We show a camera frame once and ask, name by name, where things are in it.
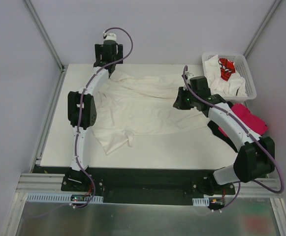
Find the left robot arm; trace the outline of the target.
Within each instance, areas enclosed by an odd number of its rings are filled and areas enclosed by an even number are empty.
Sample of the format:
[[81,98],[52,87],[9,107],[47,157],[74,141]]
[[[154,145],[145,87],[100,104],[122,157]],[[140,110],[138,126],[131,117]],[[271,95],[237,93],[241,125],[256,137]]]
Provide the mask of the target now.
[[115,39],[95,44],[91,77],[78,91],[71,91],[67,96],[67,116],[73,130],[74,148],[70,167],[63,178],[62,191],[83,192],[92,187],[91,180],[84,172],[89,167],[87,142],[97,117],[94,95],[115,71],[116,64],[122,62],[123,45]]

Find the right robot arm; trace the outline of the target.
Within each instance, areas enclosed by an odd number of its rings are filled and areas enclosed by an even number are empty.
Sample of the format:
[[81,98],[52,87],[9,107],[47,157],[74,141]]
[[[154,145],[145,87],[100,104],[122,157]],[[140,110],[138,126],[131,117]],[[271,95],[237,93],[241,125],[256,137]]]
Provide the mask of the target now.
[[196,108],[215,123],[233,143],[237,156],[232,165],[213,171],[198,185],[199,191],[212,196],[227,184],[250,182],[272,173],[275,169],[275,143],[251,130],[232,111],[219,94],[211,94],[207,79],[197,76],[188,79],[182,76],[185,85],[178,88],[173,107],[178,110]]

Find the cream white t shirt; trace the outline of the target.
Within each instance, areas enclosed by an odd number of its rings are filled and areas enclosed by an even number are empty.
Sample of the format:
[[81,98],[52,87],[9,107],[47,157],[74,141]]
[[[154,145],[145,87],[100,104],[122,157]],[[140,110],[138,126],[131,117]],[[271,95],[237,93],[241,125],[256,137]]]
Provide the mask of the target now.
[[92,130],[105,153],[124,144],[133,146],[138,135],[174,134],[206,126],[208,119],[198,110],[173,107],[183,85],[178,74],[137,78],[113,73],[95,95],[97,118]]

